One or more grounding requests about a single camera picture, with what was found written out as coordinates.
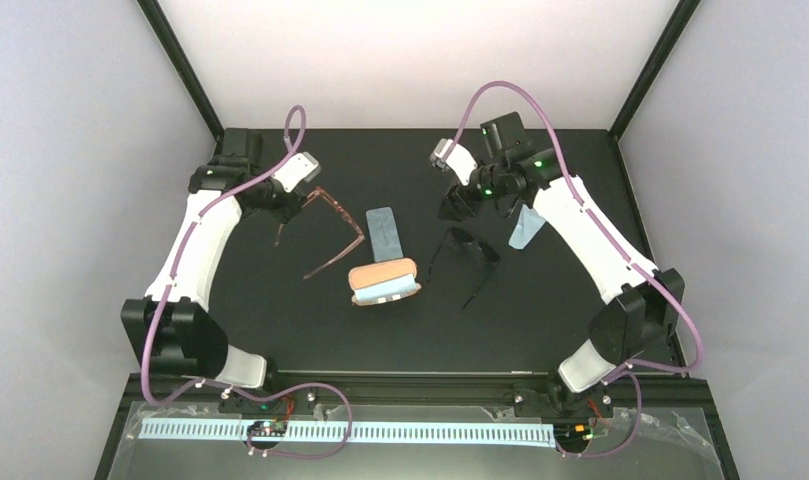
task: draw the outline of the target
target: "clear plastic cover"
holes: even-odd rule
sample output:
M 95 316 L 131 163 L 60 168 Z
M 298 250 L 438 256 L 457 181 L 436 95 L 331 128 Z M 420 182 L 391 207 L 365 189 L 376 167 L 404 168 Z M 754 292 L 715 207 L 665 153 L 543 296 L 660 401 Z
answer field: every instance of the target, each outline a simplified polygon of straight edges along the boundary
M 539 423 L 516 418 L 507 407 L 354 406 L 356 421 Z M 213 478 L 331 478 L 412 479 L 466 478 L 696 478 L 721 480 L 713 446 L 705 444 L 709 430 L 701 409 L 645 409 L 640 434 L 617 455 L 605 459 L 561 458 L 551 448 L 506 445 L 349 444 L 323 461 L 249 456 L 242 442 L 141 439 L 145 418 L 219 418 L 215 404 L 177 404 L 171 408 L 136 405 L 122 433 L 111 479 Z M 347 420 L 344 407 L 317 404 L 313 416 L 296 420 Z M 599 419 L 589 453 L 619 445 L 633 426 L 635 414 L 616 409 Z M 332 443 L 289 443 L 272 451 L 320 453 Z
M 694 412 L 682 409 L 681 414 L 670 411 L 668 414 L 658 416 L 643 413 L 637 435 L 686 448 L 712 462 L 719 463 L 713 444 L 690 425 L 688 416 L 695 416 Z M 635 408 L 614 408 L 613 418 L 608 420 L 609 428 L 630 432 L 634 428 L 636 418 Z M 597 423 L 596 432 L 599 431 L 602 435 L 607 435 L 608 426 L 604 422 Z

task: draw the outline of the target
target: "blue cleaning cloth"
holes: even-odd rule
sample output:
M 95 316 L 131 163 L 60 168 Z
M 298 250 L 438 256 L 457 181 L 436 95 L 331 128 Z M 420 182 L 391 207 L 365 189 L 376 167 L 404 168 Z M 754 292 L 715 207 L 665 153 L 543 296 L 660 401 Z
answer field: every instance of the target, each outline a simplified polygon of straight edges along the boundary
M 540 217 L 538 213 L 528 208 L 527 205 L 522 205 L 519 220 L 516 222 L 516 227 L 513 228 L 513 234 L 510 235 L 508 243 L 516 250 L 522 250 L 546 223 L 548 222 Z

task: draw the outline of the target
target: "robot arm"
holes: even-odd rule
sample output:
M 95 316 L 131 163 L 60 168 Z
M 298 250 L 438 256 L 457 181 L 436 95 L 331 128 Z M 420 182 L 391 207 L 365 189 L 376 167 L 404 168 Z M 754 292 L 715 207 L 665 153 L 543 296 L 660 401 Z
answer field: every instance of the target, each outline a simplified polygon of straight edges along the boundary
M 641 255 L 598 208 L 583 181 L 573 177 L 583 206 L 578 203 L 554 151 L 534 149 L 517 113 L 482 124 L 481 129 L 491 157 L 486 165 L 478 166 L 460 145 L 442 161 L 452 144 L 446 139 L 431 155 L 434 166 L 451 169 L 459 180 L 447 192 L 439 216 L 463 220 L 476 216 L 485 200 L 518 196 L 578 256 L 598 288 L 603 307 L 589 324 L 589 338 L 553 372 L 555 381 L 548 388 L 551 404 L 570 405 L 618 365 L 674 333 L 677 313 L 632 265 L 653 272 L 678 299 L 683 295 L 683 280 L 675 270 L 660 272 Z
M 209 315 L 210 286 L 227 239 L 239 221 L 263 209 L 287 223 L 306 199 L 296 186 L 314 178 L 319 164 L 307 153 L 297 154 L 270 178 L 225 198 L 205 218 L 199 217 L 222 194 L 259 175 L 262 153 L 259 132 L 225 131 L 222 152 L 190 179 L 186 214 L 160 273 L 144 298 L 124 303 L 122 323 L 140 363 L 148 328 L 151 322 L 160 322 L 150 356 L 152 373 L 211 378 L 248 388 L 263 385 L 270 362 L 228 343 L 224 330 Z M 193 223 L 197 223 L 194 235 L 189 235 Z M 183 254 L 177 258 L 184 242 Z M 161 318 L 154 319 L 156 305 L 169 284 L 166 308 Z

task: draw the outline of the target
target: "cable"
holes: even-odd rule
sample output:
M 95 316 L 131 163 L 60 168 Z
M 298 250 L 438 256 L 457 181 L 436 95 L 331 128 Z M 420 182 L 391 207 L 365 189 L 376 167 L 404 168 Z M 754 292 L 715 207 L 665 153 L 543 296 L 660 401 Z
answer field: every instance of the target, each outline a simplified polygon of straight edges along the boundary
M 566 185 L 569 187 L 569 191 L 572 193 L 572 197 L 574 197 L 575 201 L 578 202 L 578 205 L 583 207 L 584 205 L 583 198 L 581 198 L 580 194 L 578 194 L 578 191 L 575 189 L 575 186 L 572 184 L 572 176 L 569 174 L 569 168 L 566 165 L 566 159 L 563 156 L 563 149 L 560 147 L 560 141 L 557 139 L 557 132 L 554 131 L 554 127 L 551 126 L 551 122 L 545 115 L 545 111 L 543 111 L 542 107 L 537 103 L 537 101 L 534 100 L 534 98 L 531 97 L 531 95 L 528 92 L 522 89 L 522 87 L 514 83 L 506 82 L 504 80 L 496 80 L 494 82 L 489 82 L 486 85 L 482 86 L 481 88 L 478 89 L 477 92 L 475 92 L 474 95 L 472 95 L 472 99 L 469 100 L 469 105 L 466 107 L 466 111 L 463 114 L 463 119 L 460 122 L 460 126 L 457 128 L 457 133 L 454 134 L 454 139 L 452 140 L 451 147 L 448 148 L 445 154 L 442 156 L 442 161 L 444 162 L 451 154 L 451 151 L 454 149 L 454 147 L 457 146 L 460 137 L 463 135 L 463 130 L 466 128 L 466 123 L 469 121 L 469 115 L 472 113 L 472 109 L 475 107 L 475 103 L 478 101 L 478 98 L 480 98 L 480 96 L 485 91 L 493 87 L 504 87 L 518 93 L 534 109 L 534 111 L 539 116 L 540 120 L 542 120 L 542 123 L 545 125 L 545 129 L 548 131 L 548 136 L 551 138 L 551 143 L 554 145 L 554 153 L 557 156 L 557 163 L 560 165 L 560 172 L 563 175 L 563 179 L 566 181 Z M 666 287 L 661 285 L 660 282 L 655 280 L 654 277 L 648 272 L 646 272 L 642 267 L 631 261 L 631 256 L 628 255 L 628 253 L 625 251 L 624 248 L 622 248 L 621 245 L 619 245 L 619 242 L 616 241 L 616 239 L 613 237 L 613 234 L 611 234 L 607 230 L 607 228 L 604 226 L 604 224 L 601 222 L 601 220 L 598 218 L 595 212 L 588 209 L 587 215 L 589 215 L 590 219 L 593 221 L 593 223 L 595 223 L 596 227 L 598 227 L 601 233 L 607 238 L 607 241 L 610 242 L 613 248 L 616 249 L 616 251 L 622 257 L 622 259 L 625 260 L 625 262 L 628 263 L 633 270 L 639 273 L 649 283 L 649 285 L 654 287 L 654 289 L 657 290 L 660 293 L 660 295 L 662 295 L 663 298 L 665 298 L 666 301 L 669 302 L 669 304 L 672 305 L 672 307 L 681 315 L 681 318 L 683 318 L 684 320 L 684 324 L 687 326 L 687 329 L 689 329 L 690 334 L 692 334 L 696 344 L 696 358 L 693 361 L 693 363 L 687 365 L 686 367 L 673 367 L 671 365 L 666 365 L 663 363 L 649 362 L 647 360 L 641 359 L 631 359 L 623 363 L 622 365 L 618 366 L 613 372 L 605 376 L 603 381 L 611 382 L 616 378 L 619 378 L 622 372 L 624 372 L 626 369 L 633 368 L 633 365 L 641 365 L 644 367 L 655 368 L 658 370 L 663 370 L 671 373 L 686 373 L 697 368 L 704 360 L 704 344 L 701 341 L 701 336 L 699 336 L 698 329 L 696 328 L 692 318 L 687 314 L 686 310 L 678 301 L 678 299 L 676 299 L 674 296 L 672 296 L 671 293 L 669 293 L 668 290 L 666 290 Z
M 451 151 L 454 150 L 454 147 L 456 147 L 458 143 L 460 143 L 460 137 L 463 135 L 463 129 L 466 128 L 466 123 L 469 122 L 469 115 L 471 115 L 472 109 L 475 108 L 475 103 L 478 101 L 478 98 L 480 98 L 484 92 L 493 87 L 504 87 L 513 90 L 522 98 L 527 100 L 531 107 L 533 107 L 537 115 L 539 115 L 540 120 L 542 120 L 542 123 L 545 124 L 545 129 L 548 130 L 548 136 L 551 137 L 551 143 L 554 145 L 554 153 L 557 155 L 557 162 L 560 164 L 560 171 L 563 172 L 563 177 L 569 178 L 569 169 L 566 167 L 566 159 L 563 158 L 563 149 L 560 148 L 560 142 L 557 140 L 557 134 L 554 132 L 554 128 L 551 126 L 551 122 L 548 120 L 548 116 L 545 115 L 545 111 L 522 87 L 516 85 L 515 83 L 506 82 L 504 80 L 489 82 L 479 88 L 478 91 L 472 95 L 472 99 L 469 100 L 469 106 L 466 107 L 466 112 L 463 114 L 463 119 L 460 121 L 460 126 L 457 127 L 457 133 L 454 134 L 454 140 L 451 141 L 451 147 L 445 151 L 445 155 L 442 156 L 440 164 L 445 165 L 445 161 L 448 160 L 448 156 L 451 155 Z M 575 198 L 575 201 L 577 201 L 580 205 L 583 205 L 584 199 L 581 198 L 581 195 L 577 190 L 575 190 L 575 186 L 572 185 L 571 181 L 567 181 L 567 183 L 569 184 L 569 190 L 572 192 L 572 196 Z
M 303 453 L 289 453 L 289 452 L 272 452 L 268 449 L 262 449 L 262 455 L 264 457 L 267 456 L 275 456 L 275 457 L 285 457 L 285 458 L 295 458 L 300 460 L 321 460 L 323 458 L 330 457 L 338 453 L 340 450 L 345 448 L 345 445 L 348 443 L 348 438 L 351 437 L 351 428 L 354 425 L 354 412 L 351 410 L 351 403 L 348 402 L 348 399 L 345 397 L 345 394 L 342 393 L 338 388 L 334 387 L 333 385 L 328 385 L 326 383 L 302 383 L 300 385 L 295 385 L 294 387 L 289 387 L 286 390 L 278 392 L 274 395 L 269 395 L 268 397 L 258 397 L 256 395 L 252 395 L 241 388 L 234 388 L 233 391 L 236 392 L 238 395 L 241 395 L 248 400 L 260 403 L 268 403 L 273 400 L 277 400 L 280 397 L 285 395 L 289 395 L 290 393 L 301 390 L 303 388 L 324 388 L 325 390 L 330 390 L 331 392 L 335 393 L 340 400 L 342 400 L 342 404 L 345 405 L 345 410 L 348 412 L 348 424 L 345 427 L 345 434 L 342 436 L 342 440 L 337 443 L 333 448 L 324 452 L 324 453 L 317 453 L 317 454 L 303 454 Z M 248 453 L 253 455 L 254 452 L 260 450 L 257 447 L 251 445 L 251 435 L 248 435 L 248 439 L 245 441 L 245 445 L 248 447 Z
M 298 129 L 298 137 L 295 139 L 295 144 L 291 145 L 286 152 L 286 155 L 280 162 L 277 163 L 274 167 L 266 170 L 263 172 L 262 175 L 259 175 L 251 180 L 234 187 L 227 192 L 221 194 L 218 198 L 213 200 L 212 202 L 208 203 L 204 208 L 198 212 L 198 220 L 193 221 L 189 224 L 189 228 L 187 228 L 186 232 L 183 234 L 183 239 L 180 241 L 180 244 L 177 247 L 177 252 L 174 255 L 174 259 L 171 263 L 171 270 L 169 271 L 169 277 L 171 278 L 171 283 L 165 286 L 163 290 L 163 295 L 160 298 L 159 303 L 157 304 L 156 310 L 154 310 L 154 315 L 151 320 L 151 325 L 148 328 L 148 334 L 145 337 L 145 345 L 142 348 L 142 374 L 140 376 L 140 382 L 142 385 L 142 396 L 145 397 L 145 400 L 150 403 L 151 405 L 157 406 L 165 406 L 169 403 L 173 402 L 177 397 L 183 394 L 186 390 L 192 388 L 193 385 L 198 383 L 195 380 L 190 380 L 186 384 L 182 385 L 180 388 L 172 392 L 168 397 L 158 400 L 155 398 L 151 393 L 151 382 L 150 382 L 150 367 L 151 367 L 151 350 L 154 347 L 154 338 L 157 335 L 157 330 L 159 329 L 160 319 L 162 318 L 163 311 L 165 311 L 166 304 L 168 303 L 169 295 L 171 294 L 171 289 L 174 284 L 174 280 L 177 277 L 177 269 L 180 266 L 180 259 L 183 256 L 184 250 L 186 250 L 186 246 L 189 244 L 189 239 L 192 237 L 192 233 L 195 231 L 195 227 L 198 226 L 198 223 L 201 222 L 204 215 L 207 214 L 213 207 L 218 205 L 223 200 L 226 200 L 240 192 L 245 191 L 248 188 L 257 185 L 260 182 L 265 181 L 267 178 L 272 176 L 274 172 L 276 172 L 280 167 L 282 167 L 286 162 L 289 161 L 298 151 L 298 148 L 301 146 L 301 142 L 304 140 L 304 131 L 307 128 L 307 113 L 304 111 L 304 107 L 301 105 L 296 105 L 289 110 L 289 114 L 286 116 L 286 126 L 284 127 L 284 141 L 288 140 L 289 137 L 289 124 L 292 121 L 292 116 L 298 112 L 301 115 L 301 126 Z
M 587 398 L 587 405 L 589 405 L 590 408 L 592 409 L 593 413 L 595 413 L 595 417 L 596 417 L 595 418 L 595 425 L 598 425 L 598 419 L 600 418 L 602 421 L 604 421 L 605 425 L 607 425 L 608 427 L 610 426 L 610 422 L 608 422 L 607 419 L 604 418 L 604 415 L 601 414 L 601 411 L 598 409 L 598 406 L 596 406 L 595 402 L 593 402 L 591 398 Z
M 571 455 L 571 456 L 575 456 L 577 458 L 581 458 L 581 457 L 583 457 L 583 458 L 605 458 L 605 457 L 609 457 L 611 455 L 615 455 L 615 454 L 621 452 L 622 450 L 627 448 L 628 445 L 630 445 L 632 441 L 634 441 L 634 438 L 637 436 L 637 433 L 640 430 L 640 422 L 642 421 L 641 420 L 642 419 L 642 391 L 640 390 L 640 381 L 637 380 L 636 375 L 634 375 L 631 372 L 624 372 L 618 378 L 621 378 L 621 377 L 630 378 L 631 381 L 634 382 L 634 389 L 636 389 L 636 391 L 637 391 L 637 419 L 634 421 L 634 428 L 631 429 L 631 433 L 628 434 L 628 437 L 625 440 L 623 440 L 622 443 L 620 443 L 618 446 L 616 446 L 615 448 L 613 448 L 611 450 L 608 450 L 606 452 L 601 452 L 601 453 L 590 453 L 590 454 L 569 453 L 566 450 L 563 450 L 563 447 L 561 447 L 559 443 L 555 442 L 555 444 L 557 445 L 557 451 L 560 452 L 561 454 L 563 454 L 564 457 Z

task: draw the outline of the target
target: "black tabletop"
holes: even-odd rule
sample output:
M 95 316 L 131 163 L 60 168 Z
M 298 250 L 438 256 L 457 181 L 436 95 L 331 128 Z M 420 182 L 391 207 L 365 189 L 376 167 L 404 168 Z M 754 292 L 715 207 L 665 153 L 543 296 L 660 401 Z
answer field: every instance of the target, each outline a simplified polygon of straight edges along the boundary
M 210 313 L 230 342 L 273 358 L 282 370 L 375 372 L 547 371 L 587 337 L 602 307 L 595 285 L 559 235 L 545 226 L 523 251 L 507 242 L 518 213 L 502 220 L 491 205 L 461 226 L 486 239 L 501 264 L 474 301 L 461 306 L 487 273 L 478 255 L 447 246 L 430 283 L 429 260 L 445 230 L 437 218 L 451 174 L 428 156 L 450 130 L 310 130 L 302 151 L 323 165 L 314 180 L 352 214 L 366 235 L 365 212 L 392 207 L 406 257 L 419 269 L 423 289 L 389 304 L 351 304 L 348 271 L 372 263 L 368 239 L 350 255 L 309 280 L 305 273 L 354 238 L 332 208 L 316 202 L 284 229 L 258 212 L 244 219 L 225 247 L 213 282 Z M 531 131 L 538 145 L 550 141 Z M 271 143 L 280 138 L 271 132 Z M 619 160 L 603 130 L 562 130 L 561 145 L 604 213 L 640 251 L 641 232 Z M 479 132 L 461 143 L 485 154 Z M 278 146 L 278 153 L 283 147 Z M 671 361 L 668 348 L 650 357 Z

